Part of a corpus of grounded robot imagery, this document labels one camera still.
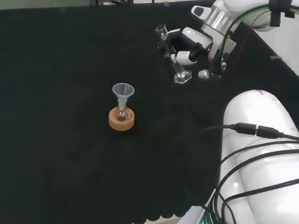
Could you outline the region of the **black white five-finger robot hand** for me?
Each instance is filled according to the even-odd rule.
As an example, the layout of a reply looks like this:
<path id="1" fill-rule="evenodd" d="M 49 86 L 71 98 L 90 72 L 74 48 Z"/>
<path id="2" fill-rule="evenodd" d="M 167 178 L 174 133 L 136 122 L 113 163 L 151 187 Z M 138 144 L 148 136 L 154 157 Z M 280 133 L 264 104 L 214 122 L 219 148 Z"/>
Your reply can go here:
<path id="1" fill-rule="evenodd" d="M 192 74 L 185 67 L 194 65 L 200 58 L 205 57 L 211 66 L 209 69 L 199 71 L 199 78 L 220 80 L 227 64 L 224 59 L 224 42 L 221 44 L 216 42 L 190 27 L 168 31 L 165 34 L 163 49 L 165 57 L 176 71 L 175 79 L 189 80 Z"/>

